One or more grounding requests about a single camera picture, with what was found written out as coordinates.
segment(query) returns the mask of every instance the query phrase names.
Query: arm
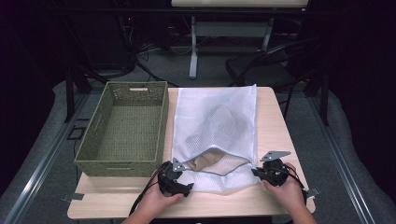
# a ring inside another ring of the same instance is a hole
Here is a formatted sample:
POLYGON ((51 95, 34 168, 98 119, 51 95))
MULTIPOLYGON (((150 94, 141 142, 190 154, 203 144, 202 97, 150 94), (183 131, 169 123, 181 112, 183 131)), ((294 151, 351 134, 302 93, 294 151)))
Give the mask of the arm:
POLYGON ((175 194, 170 197, 163 196, 157 182, 158 177, 155 176, 152 181, 155 184, 148 189, 136 210, 122 224, 149 224, 166 207, 178 202, 184 197, 183 194, 175 194))
MULTIPOLYGON (((285 163, 293 170, 295 167, 290 163, 285 163)), ((273 193, 277 200, 282 204, 285 209, 289 212, 291 218, 293 219, 293 223, 295 224, 316 224, 314 217, 311 212, 305 206, 304 197, 301 193, 301 187, 299 183, 291 178, 290 176, 286 180, 286 182, 280 187, 274 187, 266 180, 263 180, 265 188, 273 193)))

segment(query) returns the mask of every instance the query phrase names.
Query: basket handle hole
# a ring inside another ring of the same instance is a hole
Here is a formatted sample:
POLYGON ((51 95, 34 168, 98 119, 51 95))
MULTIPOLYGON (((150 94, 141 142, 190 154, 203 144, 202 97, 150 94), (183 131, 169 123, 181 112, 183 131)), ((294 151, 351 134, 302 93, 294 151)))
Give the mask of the basket handle hole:
POLYGON ((129 91, 148 91, 149 88, 129 88, 129 91))
POLYGON ((103 164, 107 170, 133 170, 131 168, 131 163, 110 163, 110 164, 103 164))

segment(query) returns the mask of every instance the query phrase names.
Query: dark background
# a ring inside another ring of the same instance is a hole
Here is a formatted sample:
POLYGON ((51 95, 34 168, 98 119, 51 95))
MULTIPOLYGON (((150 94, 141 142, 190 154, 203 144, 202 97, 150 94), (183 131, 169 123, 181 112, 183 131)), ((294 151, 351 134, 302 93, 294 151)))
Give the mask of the dark background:
MULTIPOLYGON (((81 5, 86 1, 2 3, 0 193, 20 169, 47 119, 54 102, 52 88, 64 80, 74 63, 90 69, 133 69, 135 49, 125 41, 130 31, 118 29, 120 22, 128 25, 125 21, 128 17, 113 16, 114 20, 108 21, 83 15, 61 20, 42 10, 78 2, 79 7, 90 7, 81 5)), ((132 7, 125 1, 102 0, 91 4, 132 7)), ((153 6, 166 4, 153 1, 153 6)), ((344 108, 359 158, 376 184, 396 202, 395 4, 390 0, 314 0, 310 6, 312 10, 345 10, 343 18, 306 20, 302 35, 314 31, 320 36, 322 47, 311 63, 326 68, 330 89, 344 108)), ((145 34, 166 48, 166 29, 158 24, 151 26, 158 18, 164 18, 163 26, 169 21, 177 22, 177 18, 159 16, 143 21, 136 17, 135 23, 145 27, 145 34), (159 33, 161 40, 156 39, 159 33)))

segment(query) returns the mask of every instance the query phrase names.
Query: gray carpet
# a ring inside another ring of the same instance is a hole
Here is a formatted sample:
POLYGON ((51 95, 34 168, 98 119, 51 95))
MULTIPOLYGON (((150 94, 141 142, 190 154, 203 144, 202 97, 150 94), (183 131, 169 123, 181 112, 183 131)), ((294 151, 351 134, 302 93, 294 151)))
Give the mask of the gray carpet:
MULTIPOLYGON (((215 54, 202 48, 198 62, 198 78, 195 80, 188 78, 189 53, 176 54, 164 50, 154 50, 148 53, 148 61, 142 59, 140 61, 156 76, 176 83, 180 87, 226 86, 230 79, 225 71, 224 63, 232 55, 232 53, 215 54)), ((113 80, 146 81, 148 77, 147 73, 140 68, 136 68, 128 76, 114 78, 113 80)), ((103 88, 103 85, 97 81, 91 80, 91 84, 97 90, 103 88)), ((64 83, 58 85, 54 91, 56 92, 56 102, 49 115, 48 122, 37 138, 24 165, 0 200, 0 221, 2 223, 20 197, 23 188, 41 162, 42 157, 53 147, 53 142, 63 127, 66 114, 64 83)), ((76 119, 90 119, 99 97, 100 92, 93 91, 76 119)), ((285 97, 285 94, 279 94, 277 97, 285 97)), ((321 130, 321 121, 316 118, 318 111, 312 107, 312 100, 316 99, 304 98, 303 94, 297 91, 292 99, 286 123, 310 188, 317 187, 321 191, 321 194, 315 199, 317 210, 314 216, 318 223, 361 223, 359 213, 357 213, 343 179, 334 165, 332 148, 321 130)), ((375 222, 395 223, 395 205, 376 186, 364 165, 356 156, 351 144, 347 120, 333 94, 330 95, 329 99, 329 122, 329 129, 346 158, 348 168, 355 177, 362 197, 367 202, 375 222)), ((73 125, 86 127, 88 122, 76 120, 76 122, 70 124, 67 133, 73 125)), ((73 159, 80 141, 67 140, 66 137, 62 137, 63 141, 59 145, 59 154, 51 165, 45 181, 40 186, 30 206, 28 206, 21 223, 77 223, 67 217, 68 203, 61 199, 65 194, 74 192, 76 187, 77 175, 79 174, 76 172, 73 159)), ((274 217, 275 223, 282 223, 287 220, 287 216, 274 217)), ((79 223, 110 223, 110 221, 80 220, 79 223)))

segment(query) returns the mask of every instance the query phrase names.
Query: black cable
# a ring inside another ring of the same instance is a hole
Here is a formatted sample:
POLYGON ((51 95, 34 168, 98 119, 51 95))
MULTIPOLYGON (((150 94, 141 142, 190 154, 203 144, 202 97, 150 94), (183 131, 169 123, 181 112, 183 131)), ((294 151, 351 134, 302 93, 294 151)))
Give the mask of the black cable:
POLYGON ((304 190, 304 185, 303 185, 303 183, 301 182, 300 177, 298 177, 298 175, 297 175, 297 173, 295 172, 295 170, 293 170, 291 167, 289 167, 289 166, 287 166, 287 165, 284 165, 284 166, 285 166, 286 168, 288 168, 288 169, 291 169, 291 170, 295 173, 295 175, 292 175, 291 173, 286 172, 286 171, 284 171, 284 170, 279 170, 279 169, 272 168, 272 167, 269 167, 269 169, 270 169, 270 170, 274 170, 274 171, 281 172, 281 173, 286 174, 286 175, 288 175, 288 176, 291 176, 293 179, 295 179, 295 180, 297 181, 297 183, 299 183, 299 185, 300 185, 300 187, 301 187, 301 192, 302 192, 302 194, 303 194, 304 203, 306 204, 306 200, 307 200, 307 198, 306 198, 306 190, 304 190))
MULTIPOLYGON (((136 59, 136 65, 139 66, 141 69, 143 69, 143 71, 147 72, 147 73, 148 73, 150 76, 152 76, 155 80, 157 80, 157 81, 166 81, 166 80, 164 80, 164 79, 162 79, 162 78, 160 78, 160 77, 157 77, 157 76, 155 76, 154 74, 152 74, 151 71, 150 71, 145 65, 143 65, 141 62, 139 62, 137 59, 136 59)), ((172 82, 170 82, 170 81, 166 81, 166 82, 167 82, 168 84, 172 85, 172 86, 178 87, 178 85, 176 85, 175 83, 172 83, 172 82)))
POLYGON ((150 79, 151 79, 151 75, 148 75, 148 79, 146 80, 146 82, 149 82, 150 79))
POLYGON ((152 180, 154 179, 154 177, 163 169, 165 168, 165 165, 162 164, 155 172, 154 174, 151 176, 151 179, 148 181, 147 185, 145 186, 145 188, 143 189, 143 191, 139 194, 139 196, 137 197, 137 199, 134 201, 134 204, 132 205, 131 211, 129 212, 129 215, 131 215, 134 210, 136 209, 137 205, 140 203, 140 201, 142 201, 143 196, 145 196, 146 192, 148 191, 149 188, 151 188, 153 185, 157 184, 158 182, 155 182, 153 184, 151 184, 152 180))
POLYGON ((128 71, 127 70, 126 71, 122 71, 120 73, 114 73, 114 74, 111 74, 111 75, 101 75, 101 76, 104 77, 104 78, 107 78, 107 79, 111 79, 111 78, 116 78, 116 77, 124 77, 126 75, 128 75, 128 71))
POLYGON ((143 57, 142 53, 137 53, 137 56, 139 56, 141 59, 147 62, 149 60, 149 55, 147 54, 146 51, 143 51, 143 54, 146 54, 147 58, 143 57))
POLYGON ((304 189, 303 183, 301 183, 301 180, 298 177, 296 177, 295 175, 292 175, 289 172, 286 172, 286 171, 280 170, 280 169, 276 169, 276 168, 273 168, 273 167, 269 167, 268 169, 273 170, 273 171, 278 171, 278 172, 281 172, 281 173, 286 174, 288 176, 291 176, 293 179, 295 179, 297 181, 297 183, 300 184, 301 189, 304 189))

